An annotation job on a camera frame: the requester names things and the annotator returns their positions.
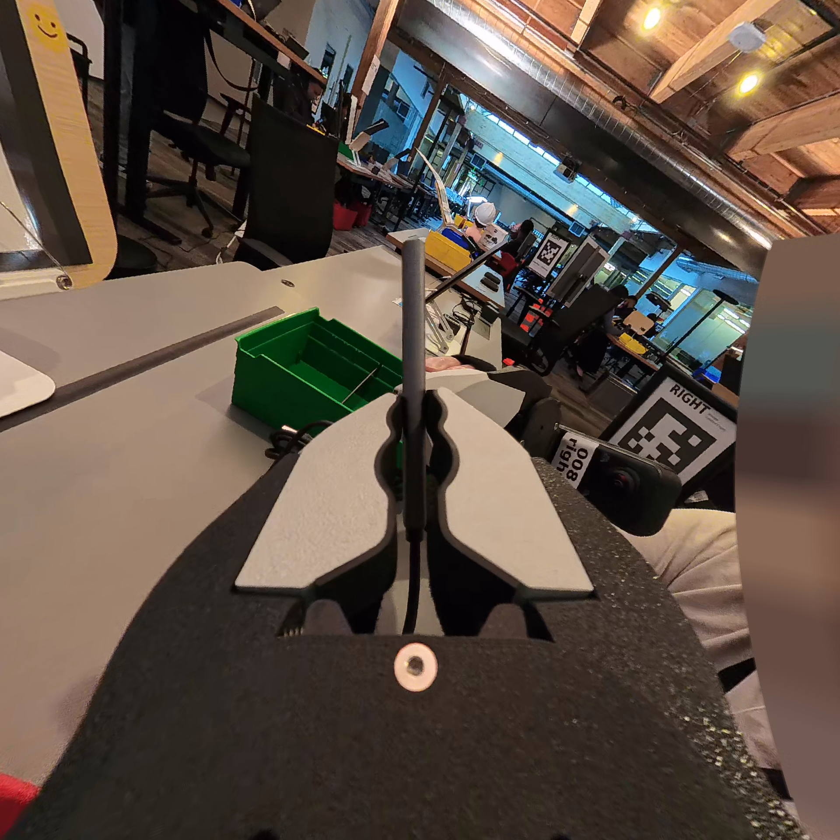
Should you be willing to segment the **yellow storage bin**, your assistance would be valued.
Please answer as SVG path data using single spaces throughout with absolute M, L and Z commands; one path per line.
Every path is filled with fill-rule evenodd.
M 436 231 L 430 231 L 425 238 L 425 256 L 433 267 L 448 275 L 462 270 L 472 262 L 467 248 Z

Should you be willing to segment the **thin bin divider plate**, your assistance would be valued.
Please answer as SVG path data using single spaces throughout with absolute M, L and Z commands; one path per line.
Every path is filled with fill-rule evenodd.
M 373 369 L 370 373 L 368 373 L 368 374 L 367 374 L 367 375 L 366 375 L 366 376 L 362 379 L 362 381 L 361 381 L 359 384 L 357 384 L 357 385 L 353 388 L 353 390 L 352 390 L 352 391 L 351 391 L 351 392 L 350 392 L 347 396 L 345 396 L 345 397 L 344 397 L 344 399 L 342 399 L 341 404 L 342 404 L 342 405 L 346 405 L 346 404 L 347 404 L 347 402 L 348 402 L 348 401 L 349 401 L 352 397 L 354 397 L 356 394 L 358 394 L 358 392 L 359 392 L 361 389 L 363 389 L 363 388 L 364 388 L 364 386 L 365 386 L 365 385 L 367 385 L 367 383 L 368 383 L 369 381 L 373 380 L 373 379 L 377 376 L 377 374 L 378 374 L 378 372 L 379 372 L 380 368 L 381 368 L 381 366 L 380 366 L 380 365 L 376 365 L 376 366 L 374 367 L 374 369 Z

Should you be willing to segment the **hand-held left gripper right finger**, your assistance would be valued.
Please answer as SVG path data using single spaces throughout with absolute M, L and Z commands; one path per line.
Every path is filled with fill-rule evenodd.
M 445 636 L 477 636 L 499 606 L 524 628 L 538 607 L 592 600 L 595 586 L 532 458 L 513 436 L 448 388 L 428 391 L 427 568 Z

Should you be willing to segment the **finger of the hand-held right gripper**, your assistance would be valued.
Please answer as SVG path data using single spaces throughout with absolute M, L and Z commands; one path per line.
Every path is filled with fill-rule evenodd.
M 494 380 L 471 380 L 453 384 L 453 392 L 500 427 L 508 427 L 520 414 L 526 393 Z
M 427 371 L 425 390 L 436 391 L 441 388 L 451 392 L 461 392 L 472 385 L 487 383 L 488 373 L 471 367 L 451 367 L 439 371 Z

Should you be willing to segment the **black mesh office chair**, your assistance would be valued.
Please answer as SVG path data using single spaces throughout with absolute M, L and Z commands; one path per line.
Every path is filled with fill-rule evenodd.
M 245 230 L 234 254 L 261 270 L 324 258 L 333 236 L 339 141 L 254 101 Z

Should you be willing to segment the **dark standing desk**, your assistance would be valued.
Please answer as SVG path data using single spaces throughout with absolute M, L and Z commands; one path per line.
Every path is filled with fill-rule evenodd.
M 151 149 L 151 135 L 154 120 L 154 95 L 157 88 L 156 71 L 154 69 L 153 39 L 159 2 L 102 2 L 104 15 L 104 49 L 105 59 L 113 57 L 116 48 L 125 50 L 125 33 L 130 32 L 130 62 L 121 64 L 121 68 L 129 72 L 129 88 L 117 88 L 116 80 L 111 71 L 106 70 L 103 88 L 102 112 L 102 141 L 103 141 L 103 174 L 109 175 L 111 170 L 119 167 L 119 152 L 109 151 L 109 142 L 118 139 L 117 129 L 109 122 L 109 108 L 119 107 L 120 118 L 126 119 L 128 128 L 126 133 L 125 160 L 125 190 L 121 207 L 122 214 L 133 224 L 142 227 L 153 236 L 166 244 L 179 246 L 182 240 L 171 231 L 154 224 L 145 216 L 148 200 L 148 189 L 154 185 L 147 183 L 149 156 Z M 288 46 L 282 44 L 278 37 L 261 23 L 259 17 L 250 17 L 239 10 L 234 2 L 227 1 L 195 1 L 181 2 L 193 12 L 197 12 L 204 20 L 209 35 L 206 37 L 205 56 L 217 65 L 214 53 L 214 43 L 211 34 L 215 33 L 221 39 L 232 44 L 251 57 L 262 66 L 257 83 L 257 93 L 266 99 L 269 84 L 274 77 L 287 83 L 301 79 L 310 88 L 323 89 L 326 84 L 325 76 L 309 66 L 305 59 Z

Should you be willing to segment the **black floor lamp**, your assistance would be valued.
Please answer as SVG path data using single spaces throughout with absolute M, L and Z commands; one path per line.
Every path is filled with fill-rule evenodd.
M 729 294 L 697 289 L 666 319 L 653 344 L 665 360 L 695 373 L 746 333 L 748 324 L 741 315 L 739 303 Z

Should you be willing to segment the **silver ventilation duct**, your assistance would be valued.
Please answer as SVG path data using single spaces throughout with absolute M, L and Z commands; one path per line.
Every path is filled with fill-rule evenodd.
M 669 179 L 686 189 L 710 210 L 721 215 L 748 236 L 755 244 L 769 250 L 777 237 L 754 221 L 745 210 L 726 198 L 711 179 L 684 157 L 677 155 L 658 137 L 634 126 L 625 111 L 612 105 L 573 73 L 568 64 L 557 62 L 552 54 L 541 49 L 528 50 L 493 28 L 488 17 L 482 17 L 466 2 L 432 1 L 434 8 L 456 25 L 478 38 L 483 46 L 498 53 L 523 71 L 531 80 L 550 91 L 562 103 L 606 131 Z

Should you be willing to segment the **red plastic bin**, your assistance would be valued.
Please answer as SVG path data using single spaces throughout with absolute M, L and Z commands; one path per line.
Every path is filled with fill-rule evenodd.
M 1 773 L 0 837 L 2 839 L 25 814 L 39 792 L 40 788 L 37 785 Z

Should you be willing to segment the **person's pale clothing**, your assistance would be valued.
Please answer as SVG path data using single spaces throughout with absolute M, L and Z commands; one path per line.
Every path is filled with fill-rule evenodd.
M 676 509 L 655 535 L 621 534 L 667 587 L 694 629 L 756 764 L 781 770 L 742 592 L 736 515 Z

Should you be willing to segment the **grey usb hub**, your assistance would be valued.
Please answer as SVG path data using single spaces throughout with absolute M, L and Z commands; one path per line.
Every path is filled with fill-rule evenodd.
M 409 238 L 402 249 L 403 522 L 408 543 L 408 590 L 402 633 L 414 634 L 421 590 L 422 545 L 427 522 L 425 372 L 425 247 Z

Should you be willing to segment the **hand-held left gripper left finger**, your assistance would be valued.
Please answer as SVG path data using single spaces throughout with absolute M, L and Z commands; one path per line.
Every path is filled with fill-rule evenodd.
M 338 603 L 354 632 L 373 632 L 397 571 L 392 488 L 402 413 L 394 393 L 325 428 L 300 452 L 234 582 L 305 610 Z

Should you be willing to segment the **green plastic bin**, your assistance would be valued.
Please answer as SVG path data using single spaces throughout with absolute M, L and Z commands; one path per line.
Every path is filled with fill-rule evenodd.
M 232 404 L 264 424 L 300 429 L 339 421 L 403 381 L 403 363 L 318 308 L 300 311 L 236 339 Z M 376 365 L 381 368 L 346 405 Z

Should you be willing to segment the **black white marker board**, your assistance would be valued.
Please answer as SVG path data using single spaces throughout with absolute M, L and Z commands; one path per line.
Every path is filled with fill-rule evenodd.
M 570 244 L 568 240 L 555 233 L 546 233 L 528 263 L 528 270 L 537 277 L 548 278 Z

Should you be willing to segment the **white rounded base plate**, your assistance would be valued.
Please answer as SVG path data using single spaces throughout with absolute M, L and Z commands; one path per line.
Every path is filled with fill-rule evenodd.
M 47 374 L 1 352 L 1 418 L 43 403 L 55 391 L 56 384 Z

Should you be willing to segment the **yellow smiley sticker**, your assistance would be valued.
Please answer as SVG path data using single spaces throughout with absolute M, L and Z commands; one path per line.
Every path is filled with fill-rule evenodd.
M 25 14 L 32 36 L 41 45 L 54 51 L 65 51 L 69 48 L 67 33 L 52 6 L 41 2 L 27 2 Z

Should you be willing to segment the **wooden framed panel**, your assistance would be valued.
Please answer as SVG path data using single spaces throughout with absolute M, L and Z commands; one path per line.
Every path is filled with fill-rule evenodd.
M 118 255 L 70 39 L 41 45 L 26 4 L 1 3 L 3 301 L 90 287 Z

